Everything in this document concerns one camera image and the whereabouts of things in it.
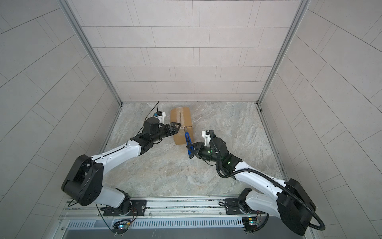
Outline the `brown cardboard express box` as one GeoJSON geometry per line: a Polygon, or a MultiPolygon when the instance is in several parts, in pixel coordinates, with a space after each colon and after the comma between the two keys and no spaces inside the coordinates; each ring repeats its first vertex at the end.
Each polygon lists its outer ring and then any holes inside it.
{"type": "Polygon", "coordinates": [[[185,133],[188,132],[192,142],[194,140],[194,129],[191,117],[191,111],[189,107],[175,108],[171,110],[170,115],[171,122],[177,122],[181,124],[181,127],[177,134],[173,136],[174,143],[176,145],[186,144],[185,133]]]}

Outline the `blue utility knife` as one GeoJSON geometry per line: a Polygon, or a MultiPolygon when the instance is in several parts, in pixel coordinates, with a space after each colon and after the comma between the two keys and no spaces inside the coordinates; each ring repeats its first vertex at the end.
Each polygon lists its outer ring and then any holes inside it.
{"type": "Polygon", "coordinates": [[[189,159],[192,159],[194,157],[193,155],[194,148],[192,146],[193,143],[192,143],[191,136],[187,127],[184,127],[184,132],[185,132],[185,140],[186,140],[187,149],[188,149],[188,156],[189,156],[189,159]]]}

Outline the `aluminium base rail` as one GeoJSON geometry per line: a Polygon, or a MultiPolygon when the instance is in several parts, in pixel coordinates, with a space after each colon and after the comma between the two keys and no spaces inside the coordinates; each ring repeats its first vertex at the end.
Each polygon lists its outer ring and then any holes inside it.
{"type": "Polygon", "coordinates": [[[96,218],[103,216],[111,218],[194,218],[194,217],[224,217],[228,215],[269,214],[280,217],[280,209],[276,202],[264,194],[250,192],[246,198],[232,195],[227,196],[187,196],[187,197],[149,197],[132,198],[130,207],[125,213],[118,213],[117,209],[105,208],[105,205],[92,203],[86,207],[74,205],[65,207],[60,217],[68,219],[96,218]]]}

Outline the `green circuit board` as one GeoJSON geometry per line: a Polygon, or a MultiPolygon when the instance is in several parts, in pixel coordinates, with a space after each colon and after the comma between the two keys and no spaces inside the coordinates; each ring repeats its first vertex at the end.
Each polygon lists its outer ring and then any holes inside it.
{"type": "Polygon", "coordinates": [[[255,232],[258,230],[259,221],[257,218],[243,217],[242,224],[244,226],[244,231],[246,232],[255,232]]]}
{"type": "Polygon", "coordinates": [[[113,224],[113,229],[119,232],[120,234],[123,234],[129,229],[131,223],[132,221],[129,219],[117,221],[113,224]]]}

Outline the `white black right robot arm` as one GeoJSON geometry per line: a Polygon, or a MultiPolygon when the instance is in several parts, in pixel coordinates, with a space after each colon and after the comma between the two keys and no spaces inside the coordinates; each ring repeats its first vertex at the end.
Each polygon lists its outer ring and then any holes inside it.
{"type": "Polygon", "coordinates": [[[316,214],[316,206],[302,185],[294,180],[284,181],[268,176],[241,158],[230,153],[226,143],[218,137],[204,142],[187,144],[189,157],[216,163],[216,171],[221,178],[235,178],[259,190],[262,195],[242,192],[239,208],[262,211],[281,219],[284,225],[297,235],[303,236],[307,228],[325,230],[325,224],[316,214]]]}

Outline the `aluminium corner post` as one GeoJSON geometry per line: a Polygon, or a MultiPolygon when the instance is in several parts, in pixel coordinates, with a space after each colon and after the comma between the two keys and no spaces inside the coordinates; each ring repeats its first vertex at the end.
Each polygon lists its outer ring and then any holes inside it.
{"type": "Polygon", "coordinates": [[[300,22],[302,21],[302,18],[304,16],[305,12],[308,9],[309,3],[310,3],[309,0],[302,0],[300,2],[300,5],[299,5],[299,7],[297,9],[297,12],[296,12],[296,14],[295,14],[295,16],[294,16],[294,18],[292,20],[291,26],[290,26],[290,28],[289,28],[289,30],[287,32],[287,35],[286,35],[286,37],[285,37],[285,39],[283,41],[283,44],[282,44],[282,46],[280,48],[280,51],[279,51],[279,53],[277,55],[277,58],[276,58],[276,60],[274,62],[274,65],[271,68],[270,74],[269,74],[269,76],[267,78],[267,81],[266,81],[266,83],[264,85],[264,88],[263,88],[263,90],[262,90],[262,92],[260,94],[259,100],[257,101],[257,105],[258,105],[259,108],[261,108],[261,104],[262,104],[262,102],[265,99],[266,93],[267,93],[268,89],[270,88],[272,80],[274,79],[280,64],[282,63],[282,60],[283,60],[283,58],[284,58],[284,56],[285,56],[285,54],[286,54],[286,52],[287,52],[291,42],[292,42],[292,39],[293,39],[297,29],[298,29],[298,26],[299,26],[300,22]]]}
{"type": "Polygon", "coordinates": [[[98,56],[96,55],[96,52],[94,51],[93,47],[91,46],[88,38],[85,35],[85,32],[83,31],[78,20],[76,19],[76,17],[74,15],[71,7],[69,6],[68,2],[64,1],[64,0],[58,0],[57,2],[59,4],[60,8],[62,9],[65,17],[67,18],[69,24],[71,25],[72,29],[74,30],[75,34],[77,35],[80,43],[82,44],[85,51],[87,52],[90,60],[94,64],[98,73],[100,74],[101,78],[105,81],[106,85],[111,90],[111,92],[114,95],[115,99],[117,100],[118,104],[120,106],[122,106],[123,105],[122,100],[120,99],[115,87],[112,85],[110,78],[108,77],[105,69],[103,68],[98,56]]]}

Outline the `left green circuit board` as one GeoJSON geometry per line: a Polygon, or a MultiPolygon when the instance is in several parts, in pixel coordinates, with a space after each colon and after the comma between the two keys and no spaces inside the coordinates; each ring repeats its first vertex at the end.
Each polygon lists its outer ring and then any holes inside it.
{"type": "Polygon", "coordinates": [[[132,221],[129,219],[117,221],[113,224],[113,229],[119,232],[120,234],[123,234],[129,229],[131,223],[132,221]]]}

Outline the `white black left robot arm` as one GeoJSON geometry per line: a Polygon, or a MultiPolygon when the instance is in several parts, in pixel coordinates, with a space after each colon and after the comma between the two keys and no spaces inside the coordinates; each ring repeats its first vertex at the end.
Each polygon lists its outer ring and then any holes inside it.
{"type": "Polygon", "coordinates": [[[132,208],[130,196],[120,190],[103,186],[103,177],[122,163],[138,157],[151,149],[157,141],[179,132],[180,123],[164,124],[163,117],[148,118],[143,131],[125,144],[107,152],[76,158],[61,189],[81,206],[102,204],[102,211],[114,216],[127,215],[132,208]]]}

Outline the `aluminium left corner post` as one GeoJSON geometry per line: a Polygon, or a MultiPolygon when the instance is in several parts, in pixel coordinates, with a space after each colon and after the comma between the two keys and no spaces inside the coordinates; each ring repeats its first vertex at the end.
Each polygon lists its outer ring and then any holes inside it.
{"type": "Polygon", "coordinates": [[[62,9],[65,17],[67,18],[69,24],[71,25],[72,29],[74,30],[75,34],[77,35],[80,43],[82,44],[85,51],[87,52],[90,60],[94,64],[98,73],[100,74],[101,78],[105,81],[106,85],[111,90],[111,92],[114,95],[115,99],[117,100],[118,104],[120,106],[122,106],[123,105],[122,100],[120,99],[115,87],[112,85],[110,78],[108,77],[105,69],[103,68],[98,56],[96,55],[96,52],[94,51],[93,47],[91,46],[88,38],[85,35],[85,32],[83,31],[78,20],[76,19],[76,17],[74,15],[71,7],[69,6],[68,2],[64,1],[64,0],[58,0],[57,2],[59,4],[60,8],[62,9]]]}

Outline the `right green circuit board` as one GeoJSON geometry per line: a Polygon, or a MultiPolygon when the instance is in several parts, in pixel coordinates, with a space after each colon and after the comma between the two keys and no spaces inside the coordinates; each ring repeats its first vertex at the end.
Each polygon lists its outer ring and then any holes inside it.
{"type": "Polygon", "coordinates": [[[242,224],[244,226],[244,231],[246,232],[255,232],[258,230],[259,221],[257,218],[243,217],[242,224]]]}

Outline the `aluminium right corner post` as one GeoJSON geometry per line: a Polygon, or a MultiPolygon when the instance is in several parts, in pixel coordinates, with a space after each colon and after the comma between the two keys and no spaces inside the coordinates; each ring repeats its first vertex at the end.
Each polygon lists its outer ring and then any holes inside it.
{"type": "Polygon", "coordinates": [[[283,58],[284,58],[284,56],[285,56],[285,54],[286,54],[286,52],[287,52],[291,42],[292,42],[292,39],[293,39],[297,29],[298,29],[298,26],[299,26],[300,22],[302,21],[302,18],[304,16],[305,12],[308,9],[309,3],[310,3],[309,0],[302,0],[300,2],[300,5],[299,5],[299,7],[297,9],[297,12],[296,12],[296,14],[295,14],[295,16],[294,16],[294,18],[292,20],[291,26],[290,26],[290,28],[289,28],[289,30],[287,32],[287,35],[286,35],[286,37],[285,37],[285,39],[283,41],[283,44],[282,44],[282,46],[280,48],[280,51],[279,51],[279,53],[277,55],[277,58],[276,58],[276,60],[274,62],[274,65],[271,68],[270,74],[269,74],[269,76],[267,78],[267,81],[266,81],[266,83],[264,85],[264,88],[263,88],[263,90],[262,90],[262,92],[260,94],[259,100],[257,101],[257,105],[258,105],[259,108],[261,108],[261,104],[262,104],[262,102],[265,99],[266,93],[267,93],[268,89],[270,88],[272,80],[274,79],[280,64],[282,63],[282,60],[283,60],[283,58]]]}

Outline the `white slotted vent strip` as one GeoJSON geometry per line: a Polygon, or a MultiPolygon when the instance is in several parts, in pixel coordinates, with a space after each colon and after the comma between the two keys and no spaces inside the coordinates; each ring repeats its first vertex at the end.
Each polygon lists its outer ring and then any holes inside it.
{"type": "MultiPolygon", "coordinates": [[[[112,228],[116,220],[70,220],[70,230],[101,230],[112,228]]],[[[175,228],[243,228],[241,218],[143,218],[135,220],[130,229],[175,229],[175,228]]]]}

